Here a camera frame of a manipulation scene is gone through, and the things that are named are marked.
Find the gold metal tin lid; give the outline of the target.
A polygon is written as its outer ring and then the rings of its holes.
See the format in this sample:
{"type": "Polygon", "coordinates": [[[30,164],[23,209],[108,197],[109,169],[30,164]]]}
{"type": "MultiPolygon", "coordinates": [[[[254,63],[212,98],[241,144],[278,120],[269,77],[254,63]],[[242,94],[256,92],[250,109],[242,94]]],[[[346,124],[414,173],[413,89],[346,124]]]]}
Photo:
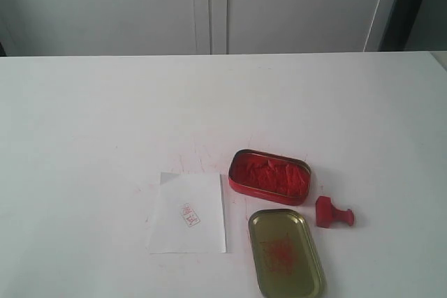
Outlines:
{"type": "Polygon", "coordinates": [[[258,286],[264,297],[322,297],[323,268],[305,218],[264,209],[248,221],[258,286]]]}

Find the grey cabinet doors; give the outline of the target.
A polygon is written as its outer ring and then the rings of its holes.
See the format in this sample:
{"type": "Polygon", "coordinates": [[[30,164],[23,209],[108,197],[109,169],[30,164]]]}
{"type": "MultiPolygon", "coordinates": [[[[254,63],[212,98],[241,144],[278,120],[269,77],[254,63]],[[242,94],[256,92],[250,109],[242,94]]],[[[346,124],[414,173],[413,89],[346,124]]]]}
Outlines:
{"type": "Polygon", "coordinates": [[[1,0],[11,56],[376,51],[395,0],[1,0]]]}

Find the red plastic stamp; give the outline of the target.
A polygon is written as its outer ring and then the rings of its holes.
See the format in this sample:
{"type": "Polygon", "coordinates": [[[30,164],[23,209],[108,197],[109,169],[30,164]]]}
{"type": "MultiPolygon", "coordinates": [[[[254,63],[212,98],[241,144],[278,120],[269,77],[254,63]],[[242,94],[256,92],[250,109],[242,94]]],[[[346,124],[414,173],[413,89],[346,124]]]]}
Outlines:
{"type": "Polygon", "coordinates": [[[353,226],[355,216],[351,209],[341,210],[332,204],[326,196],[319,196],[315,204],[316,225],[320,228],[329,228],[333,223],[345,223],[353,226]]]}

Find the red ink pad tin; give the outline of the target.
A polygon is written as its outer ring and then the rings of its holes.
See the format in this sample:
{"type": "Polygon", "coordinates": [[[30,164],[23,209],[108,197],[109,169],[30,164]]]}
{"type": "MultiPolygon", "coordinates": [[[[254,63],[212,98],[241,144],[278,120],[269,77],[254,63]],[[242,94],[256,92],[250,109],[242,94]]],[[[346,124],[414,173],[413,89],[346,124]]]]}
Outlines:
{"type": "Polygon", "coordinates": [[[234,191],[290,206],[307,199],[311,177],[311,168],[304,161],[253,149],[239,150],[228,171],[234,191]]]}

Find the dark vertical post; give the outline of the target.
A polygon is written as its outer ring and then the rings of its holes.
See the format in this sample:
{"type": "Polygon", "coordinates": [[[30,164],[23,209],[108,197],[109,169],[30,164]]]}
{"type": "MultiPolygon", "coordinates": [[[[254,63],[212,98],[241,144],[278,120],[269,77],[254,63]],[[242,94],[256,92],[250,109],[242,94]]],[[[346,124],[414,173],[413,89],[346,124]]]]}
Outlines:
{"type": "Polygon", "coordinates": [[[445,50],[446,0],[394,0],[379,51],[445,50]]]}

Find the white paper sheet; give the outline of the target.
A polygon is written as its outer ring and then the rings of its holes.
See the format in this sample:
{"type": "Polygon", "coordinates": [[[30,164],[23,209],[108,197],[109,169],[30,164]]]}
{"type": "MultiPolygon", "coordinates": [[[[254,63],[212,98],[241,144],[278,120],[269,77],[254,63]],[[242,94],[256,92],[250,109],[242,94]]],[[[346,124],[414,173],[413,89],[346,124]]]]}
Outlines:
{"type": "Polygon", "coordinates": [[[161,173],[147,250],[225,253],[223,193],[218,173],[161,173]]]}

